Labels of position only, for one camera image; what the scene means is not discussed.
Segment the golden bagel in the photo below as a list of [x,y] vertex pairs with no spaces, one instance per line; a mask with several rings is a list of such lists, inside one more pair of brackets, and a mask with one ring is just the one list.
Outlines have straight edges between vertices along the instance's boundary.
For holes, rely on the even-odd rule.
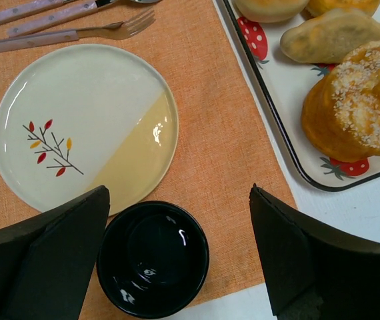
[[302,12],[308,2],[309,0],[235,0],[234,4],[248,20],[278,23]]

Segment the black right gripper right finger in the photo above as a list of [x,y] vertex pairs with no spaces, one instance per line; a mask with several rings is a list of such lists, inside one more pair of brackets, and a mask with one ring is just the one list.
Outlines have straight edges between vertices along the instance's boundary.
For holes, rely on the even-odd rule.
[[274,316],[380,319],[380,243],[350,235],[260,187],[251,221]]

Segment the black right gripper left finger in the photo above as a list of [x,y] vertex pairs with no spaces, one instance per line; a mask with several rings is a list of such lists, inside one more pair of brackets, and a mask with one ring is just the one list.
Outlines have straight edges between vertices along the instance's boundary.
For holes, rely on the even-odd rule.
[[96,187],[0,229],[0,319],[78,319],[110,209]]

